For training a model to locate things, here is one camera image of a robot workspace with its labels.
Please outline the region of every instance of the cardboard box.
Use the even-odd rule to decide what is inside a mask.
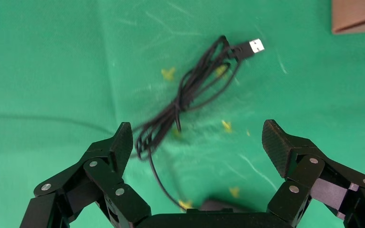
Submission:
[[[365,32],[365,0],[332,0],[332,32]]]

